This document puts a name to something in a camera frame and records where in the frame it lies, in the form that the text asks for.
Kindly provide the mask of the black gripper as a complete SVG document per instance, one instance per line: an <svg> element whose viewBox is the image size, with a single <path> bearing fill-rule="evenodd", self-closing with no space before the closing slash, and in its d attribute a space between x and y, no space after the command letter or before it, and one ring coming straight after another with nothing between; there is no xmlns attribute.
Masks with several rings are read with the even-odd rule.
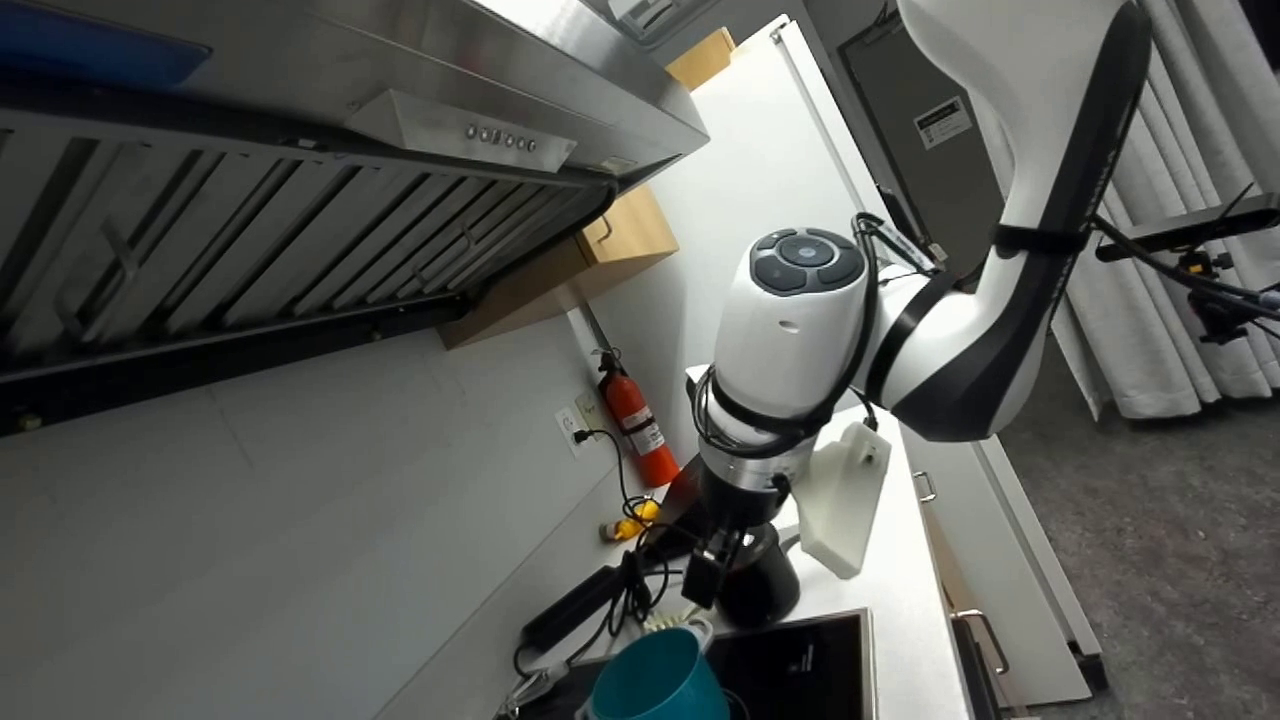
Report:
<svg viewBox="0 0 1280 720"><path fill-rule="evenodd" d="M718 609L734 544L762 522L773 522L790 498L790 481L773 477L763 490L734 488L703 460L691 460L667 490L673 538L690 559L684 594Z"/></svg>

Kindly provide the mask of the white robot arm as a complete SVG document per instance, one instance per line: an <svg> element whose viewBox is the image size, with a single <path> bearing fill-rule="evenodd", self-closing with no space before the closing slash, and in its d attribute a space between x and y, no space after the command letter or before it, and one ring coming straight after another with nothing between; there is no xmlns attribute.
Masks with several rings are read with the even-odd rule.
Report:
<svg viewBox="0 0 1280 720"><path fill-rule="evenodd" d="M691 604L790 617L779 508L817 562L860 568L884 441L834 453L846 398L962 443L1025 407L1148 54L1140 0L892 0L836 42L824 70L871 122L880 198L846 228L775 224L734 263L663 530Z"/></svg>

